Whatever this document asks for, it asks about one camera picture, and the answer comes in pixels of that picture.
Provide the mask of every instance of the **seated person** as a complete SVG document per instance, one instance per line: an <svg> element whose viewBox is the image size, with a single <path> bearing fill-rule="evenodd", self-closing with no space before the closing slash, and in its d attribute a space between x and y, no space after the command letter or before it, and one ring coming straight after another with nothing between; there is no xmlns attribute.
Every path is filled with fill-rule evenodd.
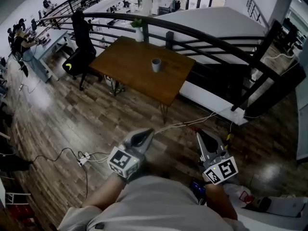
<svg viewBox="0 0 308 231"><path fill-rule="evenodd" d="M12 44L14 44L15 34L12 32L11 28L8 29L8 34L9 34L8 41L9 41L10 47L12 47Z"/></svg>
<svg viewBox="0 0 308 231"><path fill-rule="evenodd" d="M36 75L42 81L46 82L49 78L46 69L42 63L34 57L31 50L32 46L38 45L39 43L36 41L27 43L25 38L21 36L22 29L19 24L14 27L13 31L15 33L13 51L18 52L22 56L23 61L30 65Z"/></svg>

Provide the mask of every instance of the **sleeve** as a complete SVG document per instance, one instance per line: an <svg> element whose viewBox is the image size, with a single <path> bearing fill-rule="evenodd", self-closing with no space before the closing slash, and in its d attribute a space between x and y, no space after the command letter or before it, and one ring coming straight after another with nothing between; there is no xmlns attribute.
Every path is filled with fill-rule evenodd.
<svg viewBox="0 0 308 231"><path fill-rule="evenodd" d="M58 231L86 231L88 223L101 213L102 210L95 206L69 208L58 227Z"/></svg>
<svg viewBox="0 0 308 231"><path fill-rule="evenodd" d="M232 220L229 218L224 218L224 221L228 223L234 231L249 231L249 229L246 228L241 221Z"/></svg>

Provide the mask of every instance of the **gray cup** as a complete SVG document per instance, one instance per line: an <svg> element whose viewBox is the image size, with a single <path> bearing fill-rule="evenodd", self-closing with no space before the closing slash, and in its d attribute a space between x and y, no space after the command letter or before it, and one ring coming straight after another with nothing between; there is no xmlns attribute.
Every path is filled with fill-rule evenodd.
<svg viewBox="0 0 308 231"><path fill-rule="evenodd" d="M155 73L158 73L161 69L162 61L159 58L152 59L152 69Z"/></svg>

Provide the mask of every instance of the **extension cord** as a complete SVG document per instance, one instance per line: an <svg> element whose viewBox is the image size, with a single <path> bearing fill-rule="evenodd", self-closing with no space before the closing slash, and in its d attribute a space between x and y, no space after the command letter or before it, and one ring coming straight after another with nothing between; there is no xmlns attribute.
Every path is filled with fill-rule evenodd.
<svg viewBox="0 0 308 231"><path fill-rule="evenodd" d="M78 165L80 167L84 166L84 164L90 159L89 153L85 153L85 155L78 160Z"/></svg>

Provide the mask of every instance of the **cable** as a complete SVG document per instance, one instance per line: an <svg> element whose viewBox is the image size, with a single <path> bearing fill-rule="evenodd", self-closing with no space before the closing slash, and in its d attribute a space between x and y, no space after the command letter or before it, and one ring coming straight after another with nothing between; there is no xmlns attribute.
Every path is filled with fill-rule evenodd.
<svg viewBox="0 0 308 231"><path fill-rule="evenodd" d="M231 122L231 125L230 125L230 131L229 131L229 133L231 133L232 124L233 124L233 122Z"/></svg>
<svg viewBox="0 0 308 231"><path fill-rule="evenodd" d="M66 147L66 148L64 148L64 149L62 149L61 150L61 152L60 152L60 154L57 156L57 158L56 159L50 159L50 158L48 158L48 157L46 157L46 156L44 156L44 155L38 155L35 159L34 159L34 161L32 162L32 163L34 163L39 157L44 157L46 160L49 160L49 161L51 161L51 162L56 162L59 158L60 158L60 156L61 156L61 154L63 153L63 151L64 150L66 150L66 149L69 149L72 153L73 153L73 155L74 155L74 157L76 158L76 160L78 161L79 159L78 159L78 157L75 155L75 153L74 153L74 151L71 149L71 148L69 148L69 147ZM86 169L83 167L83 166L81 166L82 167L82 169L85 171L85 173L86 173L86 198L88 197L88 173L87 173L87 171L86 171Z"/></svg>
<svg viewBox="0 0 308 231"><path fill-rule="evenodd" d="M207 118L207 117L203 117L203 118L200 118L200 119L197 119L197 120L194 120L194 121L190 121L190 122L181 122L181 123L176 123L176 124L173 124L173 125L169 125L169 126L167 126L167 127L165 127L165 128L162 128L162 129L160 129L160 130L158 130L155 134L157 134L157 133L160 133L161 131L163 131L163 130L165 130L165 129L167 129L167 128L171 128L171 127L173 127L173 126L175 126L175 125L182 125L182 124L186 124L186 123L191 123L191 122L195 122L195 121L200 121L200 120L203 120L203 119L205 119L205 118Z"/></svg>
<svg viewBox="0 0 308 231"><path fill-rule="evenodd" d="M296 65L298 65L299 64L299 62L297 62L296 64L294 64L292 67L290 67L289 69L287 69L285 72L283 72L283 74L282 75L280 75L280 76L283 76L286 72L288 72L291 68L294 68Z"/></svg>
<svg viewBox="0 0 308 231"><path fill-rule="evenodd" d="M79 155L80 153L81 153L82 157L86 157L86 155L83 154L82 151L78 151L78 158L79 158L79 159L82 158L82 157ZM106 157L104 157L104 158L102 158L102 159L100 159L100 160L97 160L97 158L95 157L95 154L106 154L106 155L108 155L108 156L106 156ZM104 162L106 162L106 161L108 160L109 155L110 155L110 153L95 152L95 153L89 154L89 156L88 156L89 158L90 158L91 156L93 156L95 160L87 160L87 162L104 163Z"/></svg>
<svg viewBox="0 0 308 231"><path fill-rule="evenodd" d="M35 88L38 86L38 84L40 83L40 81L41 81L41 79L40 79L39 82L35 85L34 89L33 89L31 92L29 92L29 86L24 85L25 87L27 87L28 94L31 94L31 93L34 92Z"/></svg>
<svg viewBox="0 0 308 231"><path fill-rule="evenodd" d="M161 133L161 132L163 132L163 131L166 131L166 130L168 130L169 128L180 128L180 127L184 127L184 126L190 126L190 125L193 125L193 124L196 124L196 123L205 122L205 121L206 121L207 119L209 119L210 117L216 116L216 115L217 115L217 113L215 113L215 114L214 114L214 113L215 113L215 112L213 112L210 116L203 117L203 118L197 119L197 120L195 120L195 121L182 122L182 123L176 123L176 124L170 125L170 126L168 126L168 127L165 127L165 128L163 128L163 129L158 130L155 134Z"/></svg>
<svg viewBox="0 0 308 231"><path fill-rule="evenodd" d="M265 60L266 60L266 59L277 59L277 58L280 57L280 56L285 56L286 58L294 58L295 55L293 54L292 56L287 56L286 54L281 53L281 54L279 54L278 56L275 56L275 57L267 56L267 57L265 57L265 58L263 59L263 63L265 63Z"/></svg>
<svg viewBox="0 0 308 231"><path fill-rule="evenodd" d="M34 160L33 160L33 163L39 158L39 157L44 157L46 160L49 160L49 161L52 161L52 162L56 162L59 158L60 158L60 156L61 156L61 154L63 153L63 151L64 150L66 150L66 149L69 149L72 153L73 153L73 155L74 155L74 157L76 158L76 160L79 160L78 159L78 157L76 157L76 155L75 155L75 153L73 152L73 150L71 149L71 148L69 148L69 147L66 147L66 148L64 148L64 149L62 149L61 150L61 152L60 152L60 154L57 156L57 158L56 159L50 159L50 158L48 158L48 157L46 157L46 156L44 156L44 155L38 155Z"/></svg>

